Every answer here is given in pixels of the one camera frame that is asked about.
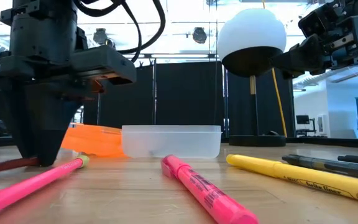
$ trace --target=highlighter cap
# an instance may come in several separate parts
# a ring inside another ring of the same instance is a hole
[[[169,178],[174,177],[177,179],[179,169],[184,166],[190,167],[187,163],[183,162],[181,159],[174,155],[168,155],[161,159],[162,173]]]

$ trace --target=wooden table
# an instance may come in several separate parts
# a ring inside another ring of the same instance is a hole
[[[252,210],[264,224],[358,223],[358,201],[236,169],[227,154],[280,160],[285,154],[335,159],[356,148],[289,144],[280,148],[222,145],[217,159],[186,159],[200,174]],[[61,151],[56,164],[76,154]],[[0,161],[15,159],[0,147]],[[58,180],[0,213],[0,223],[214,223],[182,184],[161,174],[159,159],[91,158],[88,168]],[[0,172],[0,189],[48,168]]]

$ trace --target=black partition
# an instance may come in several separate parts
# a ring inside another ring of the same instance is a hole
[[[100,94],[99,125],[121,128],[122,125],[149,125],[153,118],[153,68],[137,69],[133,84],[113,86],[105,83]],[[84,123],[97,124],[98,99],[84,104]]]
[[[220,62],[157,64],[157,124],[223,125]]]
[[[228,73],[228,112],[229,134],[251,135],[251,111],[249,78],[238,77]],[[295,135],[293,112],[293,88],[291,80],[284,80],[282,73],[276,70],[277,86],[283,107],[283,114],[288,137]],[[282,120],[275,92],[272,72],[267,72],[256,79],[259,134],[275,131],[284,135]]]

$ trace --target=white sphere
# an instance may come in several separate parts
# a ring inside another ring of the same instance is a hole
[[[275,47],[285,50],[284,25],[267,9],[245,9],[227,21],[218,35],[221,61],[237,51],[251,47]]]

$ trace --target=orange plastic lid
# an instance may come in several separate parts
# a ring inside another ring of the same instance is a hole
[[[103,157],[127,157],[118,128],[71,123],[61,147]]]

